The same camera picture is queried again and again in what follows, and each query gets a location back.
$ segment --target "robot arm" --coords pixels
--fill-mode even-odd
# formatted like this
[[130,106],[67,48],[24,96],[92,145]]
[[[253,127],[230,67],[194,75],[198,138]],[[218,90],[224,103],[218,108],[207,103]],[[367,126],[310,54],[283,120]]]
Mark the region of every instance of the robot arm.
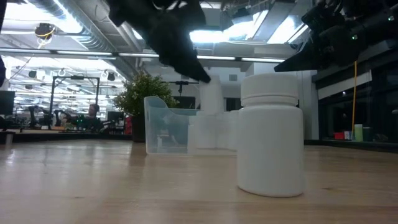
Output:
[[199,0],[188,0],[179,7],[168,8],[174,0],[107,0],[109,18],[117,26],[128,22],[159,54],[161,63],[176,72],[205,83],[210,77],[197,59],[197,51],[190,40],[190,31],[206,24]]
[[302,21],[311,29],[309,40],[299,53],[276,66],[276,72],[343,67],[369,46],[398,39],[396,0],[321,1]]

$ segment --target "wooden table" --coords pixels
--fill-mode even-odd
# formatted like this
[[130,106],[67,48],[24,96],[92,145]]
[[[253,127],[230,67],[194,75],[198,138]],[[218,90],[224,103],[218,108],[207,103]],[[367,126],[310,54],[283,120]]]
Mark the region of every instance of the wooden table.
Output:
[[307,189],[236,187],[236,158],[146,156],[128,141],[0,150],[0,223],[398,223],[398,155],[307,147]]

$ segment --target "white plastic bottle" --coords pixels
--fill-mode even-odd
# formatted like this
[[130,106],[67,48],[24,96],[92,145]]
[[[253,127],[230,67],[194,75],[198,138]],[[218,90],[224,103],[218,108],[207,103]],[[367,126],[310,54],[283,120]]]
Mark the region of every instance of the white plastic bottle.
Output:
[[303,193],[303,115],[297,78],[288,74],[247,77],[238,115],[238,186],[269,197]]

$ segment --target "pipe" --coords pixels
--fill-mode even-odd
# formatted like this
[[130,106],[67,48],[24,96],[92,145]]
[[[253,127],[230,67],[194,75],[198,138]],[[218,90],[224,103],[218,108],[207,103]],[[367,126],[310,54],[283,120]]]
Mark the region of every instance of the pipe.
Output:
[[[65,13],[64,9],[78,21],[83,30],[81,35],[73,37],[76,41],[81,43],[90,51],[100,52],[114,52],[116,47],[102,34],[102,32],[95,26],[93,21],[80,9],[80,7],[70,0],[29,0],[37,8],[51,13],[57,19],[65,21],[70,19]],[[108,61],[116,68],[120,69],[122,75],[127,80],[132,80],[138,71],[126,59],[117,58],[116,60]]]

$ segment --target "fluorescent light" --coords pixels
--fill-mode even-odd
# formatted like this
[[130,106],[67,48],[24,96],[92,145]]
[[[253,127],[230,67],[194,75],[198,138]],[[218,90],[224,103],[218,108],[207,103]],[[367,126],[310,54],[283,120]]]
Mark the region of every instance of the fluorescent light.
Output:
[[25,54],[50,54],[49,50],[39,50],[39,49],[14,49],[1,47],[0,52],[7,53],[25,53]]
[[90,56],[112,56],[110,52],[89,52],[89,51],[72,51],[72,50],[58,50],[58,54],[66,55],[90,55]]
[[89,56],[90,60],[116,60],[116,57],[101,57],[101,56]]
[[270,62],[270,63],[281,63],[284,59],[276,58],[242,58],[242,62]]
[[198,55],[198,59],[208,59],[208,60],[235,60],[235,57]]
[[301,28],[293,35],[293,37],[291,37],[287,42],[288,43],[292,43],[293,41],[295,41],[298,37],[300,37],[309,27],[305,24],[301,25]]
[[35,32],[33,32],[33,31],[18,31],[18,30],[2,30],[1,34],[26,35],[26,34],[35,34]]
[[284,44],[286,43],[300,28],[295,27],[296,23],[293,16],[288,16],[284,22],[278,27],[271,38],[267,41],[268,44]]
[[157,54],[145,54],[145,53],[120,53],[121,57],[146,57],[146,58],[159,58]]

